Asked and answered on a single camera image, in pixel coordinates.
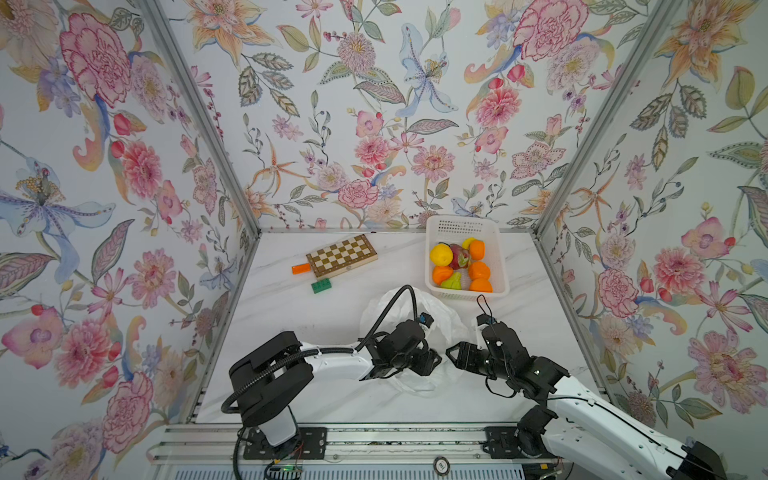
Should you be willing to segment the white translucent plastic bag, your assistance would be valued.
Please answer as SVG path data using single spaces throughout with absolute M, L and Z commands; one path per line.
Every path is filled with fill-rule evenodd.
M 458 382 L 447 349 L 470 338 L 458 312 L 409 285 L 369 302 L 360 319 L 358 350 L 369 356 L 364 381 L 387 381 L 404 394 L 432 398 Z

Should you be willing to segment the orange mandarin fruit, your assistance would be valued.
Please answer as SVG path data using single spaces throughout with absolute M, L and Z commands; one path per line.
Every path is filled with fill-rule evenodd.
M 447 281 L 454 274 L 454 270 L 450 266 L 435 266 L 432 270 L 431 279 L 436 286 L 440 286 L 443 282 Z
M 473 240 L 469 244 L 468 250 L 473 261 L 481 261 L 485 257 L 486 247 L 482 240 Z
M 480 292 L 480 293 L 494 292 L 491 282 L 485 278 L 474 279 L 470 284 L 469 290 L 473 292 Z
M 491 277 L 491 270 L 484 262 L 476 261 L 469 265 L 468 275 L 472 281 L 478 279 L 489 280 Z

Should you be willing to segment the green pear fruit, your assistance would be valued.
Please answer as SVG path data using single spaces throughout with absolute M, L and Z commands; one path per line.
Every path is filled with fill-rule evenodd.
M 452 275 L 440 283 L 442 289 L 462 290 L 462 273 L 455 271 Z

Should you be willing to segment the red dragon fruit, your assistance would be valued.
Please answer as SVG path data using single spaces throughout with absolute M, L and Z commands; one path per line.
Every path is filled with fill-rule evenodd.
M 471 255 L 469 251 L 466 248 L 464 248 L 462 245 L 456 244 L 456 243 L 451 244 L 450 248 L 451 248 L 453 258 L 449 266 L 453 270 L 460 270 L 460 269 L 467 268 L 471 260 Z

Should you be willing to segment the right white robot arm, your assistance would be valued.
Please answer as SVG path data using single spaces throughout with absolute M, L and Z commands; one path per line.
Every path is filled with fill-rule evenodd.
M 557 457 L 600 479 L 724 479 L 720 456 L 650 427 L 587 388 L 555 361 L 528 353 L 517 333 L 488 314 L 477 318 L 479 344 L 446 351 L 459 370 L 502 380 L 533 407 L 512 427 L 486 428 L 494 459 Z

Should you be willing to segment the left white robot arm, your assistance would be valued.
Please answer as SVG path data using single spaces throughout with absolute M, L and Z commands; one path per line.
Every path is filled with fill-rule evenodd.
M 233 392 L 221 411 L 238 415 L 273 448 L 300 437 L 291 402 L 314 380 L 387 380 L 402 372 L 429 376 L 441 363 L 426 339 L 433 318 L 422 313 L 393 331 L 373 328 L 355 346 L 314 346 L 282 332 L 229 369 Z

